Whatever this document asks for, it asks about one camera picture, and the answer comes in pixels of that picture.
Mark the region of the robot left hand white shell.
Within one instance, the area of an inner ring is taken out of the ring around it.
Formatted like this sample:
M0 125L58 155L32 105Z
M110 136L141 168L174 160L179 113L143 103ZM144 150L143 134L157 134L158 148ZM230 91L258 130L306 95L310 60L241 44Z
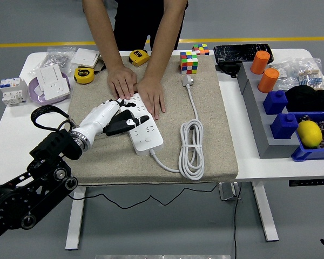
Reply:
M122 106L134 107L135 104L124 99L108 100L95 107L80 123L79 127L72 130L71 134L78 134L83 136L85 140L92 142L96 135L105 133L107 136L112 136L124 133L150 119L148 115L143 115L138 118L119 120L110 125L110 121Z

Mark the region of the person's right hand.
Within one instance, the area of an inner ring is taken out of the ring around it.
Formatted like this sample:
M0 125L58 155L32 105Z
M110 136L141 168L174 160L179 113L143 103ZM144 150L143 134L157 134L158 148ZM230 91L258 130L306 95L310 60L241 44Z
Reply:
M129 100L134 94L134 85L137 83L136 74L124 65L107 68L107 84L116 99Z

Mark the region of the person's left hand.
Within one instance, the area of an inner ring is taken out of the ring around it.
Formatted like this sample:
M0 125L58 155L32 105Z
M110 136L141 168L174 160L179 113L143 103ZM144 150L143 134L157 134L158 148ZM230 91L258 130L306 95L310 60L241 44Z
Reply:
M164 89L160 79L144 77L137 83L137 91L154 120L159 120L160 112L166 112Z

